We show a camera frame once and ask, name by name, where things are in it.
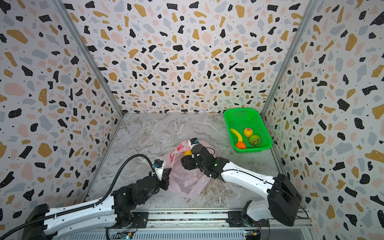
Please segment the pink plastic bag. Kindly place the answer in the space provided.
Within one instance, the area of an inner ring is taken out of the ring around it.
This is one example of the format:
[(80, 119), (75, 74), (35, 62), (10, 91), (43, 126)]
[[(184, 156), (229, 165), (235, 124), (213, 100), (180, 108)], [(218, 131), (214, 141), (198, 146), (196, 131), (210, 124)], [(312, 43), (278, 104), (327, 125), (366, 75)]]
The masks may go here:
[(181, 142), (174, 150), (165, 154), (162, 160), (166, 168), (172, 168), (170, 173), (169, 191), (183, 198), (198, 196), (210, 181), (210, 178), (198, 169), (186, 170), (182, 166), (181, 158), (184, 153), (191, 151), (189, 140)]

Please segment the orange tangerine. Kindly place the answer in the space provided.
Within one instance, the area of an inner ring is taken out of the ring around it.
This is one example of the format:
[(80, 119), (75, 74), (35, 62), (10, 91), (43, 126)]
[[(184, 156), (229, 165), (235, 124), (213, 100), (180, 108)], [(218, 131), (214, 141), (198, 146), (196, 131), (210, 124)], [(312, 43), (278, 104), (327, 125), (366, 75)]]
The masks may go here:
[(244, 149), (246, 149), (247, 147), (246, 147), (246, 145), (245, 145), (245, 143), (244, 142), (237, 142), (236, 144), (235, 144), (235, 146), (236, 146), (236, 148), (238, 148), (238, 149), (241, 149), (241, 150), (244, 150)]

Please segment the yellow banana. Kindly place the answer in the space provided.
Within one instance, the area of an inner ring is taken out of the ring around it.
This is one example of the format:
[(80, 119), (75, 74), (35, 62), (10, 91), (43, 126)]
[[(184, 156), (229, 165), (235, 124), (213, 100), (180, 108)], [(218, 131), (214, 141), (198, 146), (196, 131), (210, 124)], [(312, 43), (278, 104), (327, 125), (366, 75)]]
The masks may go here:
[(230, 132), (237, 137), (238, 142), (243, 142), (243, 137), (237, 130), (230, 129)]

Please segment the green plastic basket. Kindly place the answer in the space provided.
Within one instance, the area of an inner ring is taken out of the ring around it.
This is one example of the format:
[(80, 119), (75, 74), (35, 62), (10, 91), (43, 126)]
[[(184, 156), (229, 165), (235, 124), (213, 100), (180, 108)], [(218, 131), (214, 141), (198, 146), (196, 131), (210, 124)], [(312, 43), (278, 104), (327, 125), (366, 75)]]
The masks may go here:
[(256, 153), (272, 147), (272, 138), (256, 110), (229, 109), (224, 112), (224, 119), (235, 152)]

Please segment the peach yellow red fruit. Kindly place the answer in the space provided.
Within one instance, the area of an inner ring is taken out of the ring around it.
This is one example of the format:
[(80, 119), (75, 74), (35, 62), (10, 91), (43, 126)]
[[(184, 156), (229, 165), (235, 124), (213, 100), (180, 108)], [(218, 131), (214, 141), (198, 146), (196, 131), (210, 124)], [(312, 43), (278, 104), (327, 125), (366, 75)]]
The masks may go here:
[(244, 135), (249, 138), (250, 136), (252, 136), (254, 133), (253, 133), (253, 130), (251, 128), (245, 128), (244, 129)]

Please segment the green fruit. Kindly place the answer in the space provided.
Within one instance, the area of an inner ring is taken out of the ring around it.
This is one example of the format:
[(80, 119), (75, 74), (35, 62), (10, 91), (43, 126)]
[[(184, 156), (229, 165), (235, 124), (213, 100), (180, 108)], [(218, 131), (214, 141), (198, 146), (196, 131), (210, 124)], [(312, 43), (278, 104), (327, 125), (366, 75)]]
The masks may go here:
[(255, 134), (249, 136), (249, 143), (250, 143), (252, 146), (255, 146), (255, 147), (256, 147), (256, 146), (259, 146), (259, 145), (261, 144), (261, 142), (262, 142), (262, 139), (261, 139), (260, 136), (255, 135)]

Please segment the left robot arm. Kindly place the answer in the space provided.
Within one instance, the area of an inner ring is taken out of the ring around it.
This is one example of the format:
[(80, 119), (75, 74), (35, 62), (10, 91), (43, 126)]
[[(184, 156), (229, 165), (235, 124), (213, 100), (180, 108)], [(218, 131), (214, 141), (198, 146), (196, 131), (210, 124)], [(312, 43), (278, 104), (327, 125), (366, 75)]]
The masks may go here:
[(129, 228), (138, 225), (132, 211), (160, 189), (167, 190), (171, 168), (157, 169), (134, 184), (113, 191), (105, 200), (62, 208), (38, 205), (26, 220), (23, 240), (57, 240), (93, 228)]

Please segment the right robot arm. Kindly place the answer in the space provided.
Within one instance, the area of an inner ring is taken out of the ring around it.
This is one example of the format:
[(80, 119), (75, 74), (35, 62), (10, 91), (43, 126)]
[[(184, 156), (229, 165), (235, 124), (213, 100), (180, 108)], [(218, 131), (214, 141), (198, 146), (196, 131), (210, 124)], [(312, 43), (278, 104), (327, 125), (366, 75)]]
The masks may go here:
[(228, 159), (215, 157), (201, 144), (193, 145), (181, 158), (181, 163), (186, 170), (198, 169), (211, 179), (239, 185), (262, 197), (259, 201), (247, 201), (242, 210), (245, 222), (275, 219), (288, 227), (295, 224), (302, 196), (287, 176), (272, 177), (252, 172)]

